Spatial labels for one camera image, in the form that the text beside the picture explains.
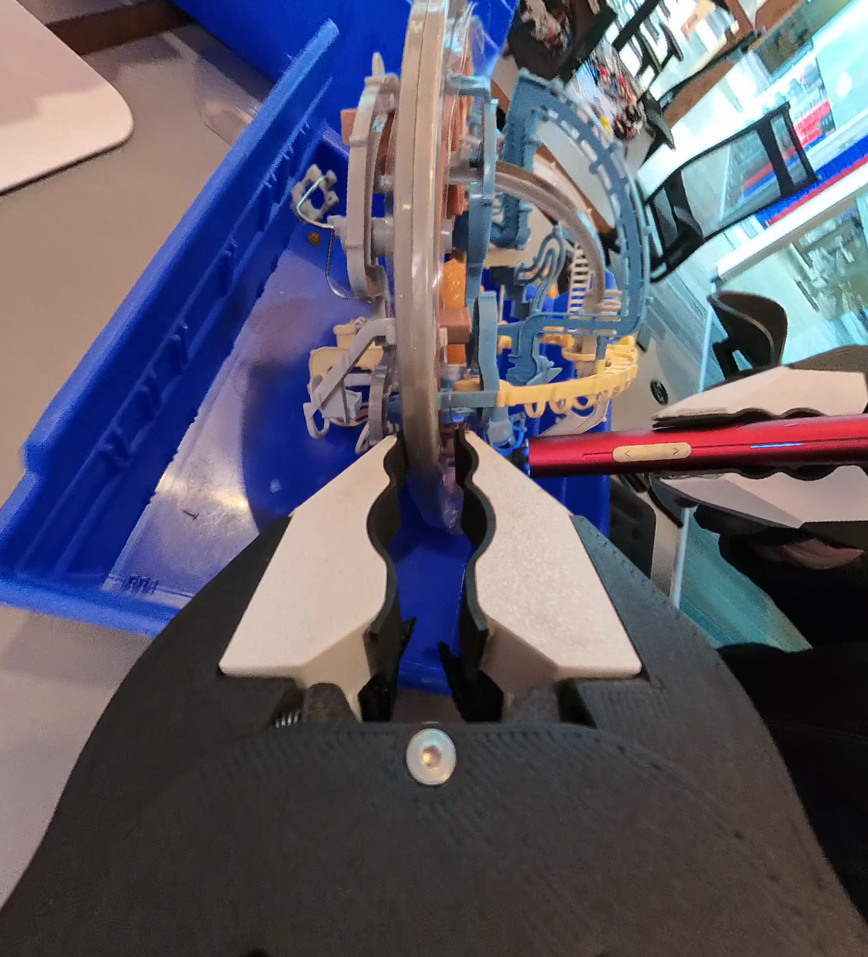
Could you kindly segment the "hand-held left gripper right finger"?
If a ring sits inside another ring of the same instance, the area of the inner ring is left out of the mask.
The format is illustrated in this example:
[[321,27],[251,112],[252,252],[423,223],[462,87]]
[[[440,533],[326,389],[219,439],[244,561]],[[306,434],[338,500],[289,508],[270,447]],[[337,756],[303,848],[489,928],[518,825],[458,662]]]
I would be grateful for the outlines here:
[[440,645],[466,722],[499,722],[534,691],[643,676],[643,664],[585,546],[588,523],[475,433],[457,433],[464,570],[459,647]]

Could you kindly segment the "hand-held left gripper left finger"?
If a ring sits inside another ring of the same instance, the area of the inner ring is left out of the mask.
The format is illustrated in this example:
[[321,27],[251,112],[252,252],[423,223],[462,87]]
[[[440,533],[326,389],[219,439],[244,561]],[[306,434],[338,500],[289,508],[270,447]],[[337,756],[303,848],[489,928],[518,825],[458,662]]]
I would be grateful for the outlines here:
[[291,513],[221,660],[225,676],[335,685],[361,720],[391,716],[404,621],[388,546],[404,447],[386,437]]

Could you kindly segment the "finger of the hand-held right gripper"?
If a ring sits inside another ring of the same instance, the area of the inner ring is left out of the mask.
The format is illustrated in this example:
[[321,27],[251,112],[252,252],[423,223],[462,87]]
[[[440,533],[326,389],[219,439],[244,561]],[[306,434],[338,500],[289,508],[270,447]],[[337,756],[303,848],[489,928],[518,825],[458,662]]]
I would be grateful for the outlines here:
[[682,399],[655,413],[652,427],[658,431],[690,422],[732,421],[746,413],[773,419],[798,411],[850,415],[867,406],[868,383],[861,372],[781,365]]
[[811,480],[727,472],[660,476],[660,484],[694,504],[775,527],[868,521],[868,475],[857,465]]

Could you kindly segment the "red electric screwdriver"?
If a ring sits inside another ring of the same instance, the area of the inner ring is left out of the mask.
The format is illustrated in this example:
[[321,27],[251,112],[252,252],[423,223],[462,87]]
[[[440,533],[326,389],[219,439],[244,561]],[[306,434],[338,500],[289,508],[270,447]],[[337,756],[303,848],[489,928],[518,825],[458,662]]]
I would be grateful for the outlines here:
[[533,477],[868,465],[868,413],[532,439]]

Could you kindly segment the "blue plastic bin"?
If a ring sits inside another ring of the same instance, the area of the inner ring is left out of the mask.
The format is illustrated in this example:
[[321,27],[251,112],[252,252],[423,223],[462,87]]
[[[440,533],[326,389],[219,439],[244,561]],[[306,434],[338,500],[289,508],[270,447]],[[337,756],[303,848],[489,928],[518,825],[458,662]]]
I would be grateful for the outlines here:
[[374,53],[401,64],[409,1],[177,1],[202,29],[269,78],[278,78],[320,27],[339,31],[335,57],[342,78],[360,78]]
[[[157,635],[274,520],[351,465],[311,438],[308,357],[357,315],[290,189],[338,175],[342,78],[327,20],[291,60],[21,449],[0,509],[0,604]],[[199,512],[198,520],[182,509]]]

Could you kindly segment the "clear ball maze puzzle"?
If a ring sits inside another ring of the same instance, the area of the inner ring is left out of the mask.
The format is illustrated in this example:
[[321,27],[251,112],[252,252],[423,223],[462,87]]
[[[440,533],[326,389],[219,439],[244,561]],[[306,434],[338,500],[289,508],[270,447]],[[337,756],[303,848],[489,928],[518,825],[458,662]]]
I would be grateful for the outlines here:
[[401,71],[373,57],[348,112],[346,209],[332,173],[293,189],[369,307],[311,353],[308,433],[400,438],[433,526],[460,519],[453,432],[505,457],[545,413],[568,436],[633,383],[649,251],[643,200],[604,118],[557,80],[520,72],[506,122],[464,2],[413,2]]

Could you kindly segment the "person's right hand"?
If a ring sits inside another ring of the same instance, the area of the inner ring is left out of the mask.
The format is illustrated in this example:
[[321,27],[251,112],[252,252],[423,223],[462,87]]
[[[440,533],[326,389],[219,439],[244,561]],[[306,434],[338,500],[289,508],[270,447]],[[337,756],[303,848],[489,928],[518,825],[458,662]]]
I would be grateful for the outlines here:
[[865,555],[861,549],[828,544],[816,538],[764,546],[763,550],[770,552],[775,562],[815,571],[843,568]]

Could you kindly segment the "black office chair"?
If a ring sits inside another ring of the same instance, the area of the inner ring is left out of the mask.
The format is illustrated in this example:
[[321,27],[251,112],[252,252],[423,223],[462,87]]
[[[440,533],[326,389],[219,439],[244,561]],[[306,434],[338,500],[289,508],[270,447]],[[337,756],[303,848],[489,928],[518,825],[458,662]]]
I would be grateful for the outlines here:
[[651,280],[663,280],[702,246],[815,185],[817,174],[781,102],[682,163],[643,198]]

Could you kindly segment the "pile of toy parts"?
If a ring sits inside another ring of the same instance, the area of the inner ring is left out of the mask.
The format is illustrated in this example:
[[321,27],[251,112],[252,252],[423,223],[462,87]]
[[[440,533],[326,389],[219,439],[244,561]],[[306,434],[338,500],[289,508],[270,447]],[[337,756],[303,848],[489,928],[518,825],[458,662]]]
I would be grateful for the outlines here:
[[631,142],[645,122],[642,90],[611,47],[595,51],[576,74],[589,109],[615,140]]

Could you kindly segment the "clear plastic dome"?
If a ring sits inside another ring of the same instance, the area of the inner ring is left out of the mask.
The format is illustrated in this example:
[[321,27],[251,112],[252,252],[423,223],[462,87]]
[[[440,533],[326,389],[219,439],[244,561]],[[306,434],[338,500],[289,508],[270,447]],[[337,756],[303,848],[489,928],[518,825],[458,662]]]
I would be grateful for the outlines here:
[[195,67],[201,119],[229,146],[250,126],[272,89],[268,77],[227,50],[205,51]]

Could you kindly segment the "white document stand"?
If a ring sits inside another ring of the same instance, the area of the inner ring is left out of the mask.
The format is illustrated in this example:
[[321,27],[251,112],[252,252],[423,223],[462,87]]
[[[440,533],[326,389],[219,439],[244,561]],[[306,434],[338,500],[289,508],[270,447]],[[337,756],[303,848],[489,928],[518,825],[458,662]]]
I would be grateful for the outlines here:
[[129,105],[17,2],[0,1],[0,195],[123,145]]

